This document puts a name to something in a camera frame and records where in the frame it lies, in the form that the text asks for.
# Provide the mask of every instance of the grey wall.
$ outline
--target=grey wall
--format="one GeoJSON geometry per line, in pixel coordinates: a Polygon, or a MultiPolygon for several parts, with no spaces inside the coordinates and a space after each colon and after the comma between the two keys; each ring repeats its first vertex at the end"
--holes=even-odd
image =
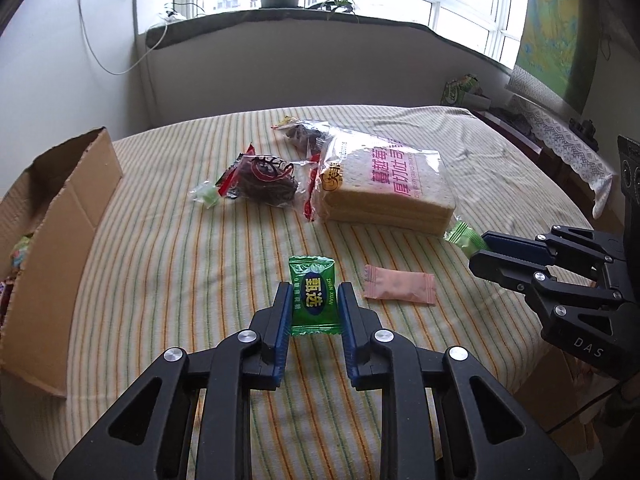
{"type": "MultiPolygon", "coordinates": [[[[82,0],[100,61],[135,61],[132,0],[82,0]]],[[[41,152],[96,126],[112,139],[150,127],[136,68],[104,72],[81,35],[78,0],[24,0],[0,36],[0,195],[41,152]]]]}
{"type": "Polygon", "coordinates": [[[435,34],[410,27],[339,22],[243,23],[152,52],[158,125],[299,105],[440,101],[444,83],[476,74],[505,104],[508,74],[435,34]]]}
{"type": "MultiPolygon", "coordinates": [[[[607,61],[598,54],[591,92],[582,117],[591,119],[596,127],[598,152],[612,167],[620,170],[618,136],[640,142],[640,61],[618,44],[611,43],[607,61]]],[[[625,202],[620,182],[609,197],[609,206],[620,221],[624,221],[625,202]]]]}

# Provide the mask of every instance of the bread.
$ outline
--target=bread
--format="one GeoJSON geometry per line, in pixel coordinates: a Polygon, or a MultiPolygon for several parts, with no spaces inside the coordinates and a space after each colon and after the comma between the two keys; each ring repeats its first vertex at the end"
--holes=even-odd
{"type": "Polygon", "coordinates": [[[361,133],[327,145],[316,208],[325,220],[368,222],[442,236],[456,207],[440,154],[361,133]]]}

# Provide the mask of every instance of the white lace cloth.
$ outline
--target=white lace cloth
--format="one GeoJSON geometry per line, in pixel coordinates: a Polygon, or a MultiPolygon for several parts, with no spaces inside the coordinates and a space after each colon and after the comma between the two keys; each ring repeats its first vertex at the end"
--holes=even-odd
{"type": "Polygon", "coordinates": [[[523,114],[533,134],[567,163],[595,193],[593,218],[602,215],[618,173],[567,126],[550,117],[542,108],[513,96],[510,108],[523,114]]]}

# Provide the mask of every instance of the metal pivot bolt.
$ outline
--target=metal pivot bolt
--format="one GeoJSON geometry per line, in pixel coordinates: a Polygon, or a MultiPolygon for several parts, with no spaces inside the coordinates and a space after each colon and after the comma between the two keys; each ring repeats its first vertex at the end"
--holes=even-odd
{"type": "Polygon", "coordinates": [[[391,330],[378,330],[373,337],[381,343],[388,343],[394,338],[394,333],[391,330]]]}
{"type": "Polygon", "coordinates": [[[164,352],[165,361],[169,361],[169,362],[179,361],[181,358],[182,358],[182,350],[180,350],[179,348],[176,348],[176,347],[169,348],[164,352]]]}
{"type": "Polygon", "coordinates": [[[242,330],[238,332],[238,341],[241,343],[252,343],[258,337],[253,330],[242,330]]]}
{"type": "Polygon", "coordinates": [[[452,359],[456,361],[464,361],[467,357],[469,357],[469,352],[466,349],[462,348],[462,346],[454,346],[449,349],[449,355],[452,359]]]}

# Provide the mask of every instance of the striped tablecloth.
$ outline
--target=striped tablecloth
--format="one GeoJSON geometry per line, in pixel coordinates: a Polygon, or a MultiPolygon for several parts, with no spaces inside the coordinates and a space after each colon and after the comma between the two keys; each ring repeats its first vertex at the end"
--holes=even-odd
{"type": "MultiPolygon", "coordinates": [[[[424,348],[466,347],[516,390],[546,351],[522,296],[475,279],[458,248],[408,230],[306,223],[291,210],[187,199],[250,142],[296,159],[270,130],[284,114],[438,149],[457,214],[480,232],[523,237],[554,223],[588,227],[578,208],[523,154],[455,108],[331,106],[246,112],[173,124],[115,143],[125,177],[95,237],[78,293],[65,400],[5,378],[5,423],[30,463],[50,477],[72,446],[165,348],[198,351],[248,326],[289,279],[288,257],[336,260],[384,326],[424,348]],[[438,304],[367,301],[365,264],[436,275],[438,304]]],[[[568,272],[562,280],[575,281],[568,272]]],[[[373,479],[380,458],[380,396],[348,383],[339,336],[294,338],[282,387],[252,395],[254,478],[373,479]]],[[[192,445],[193,477],[196,442],[192,445]]]]}

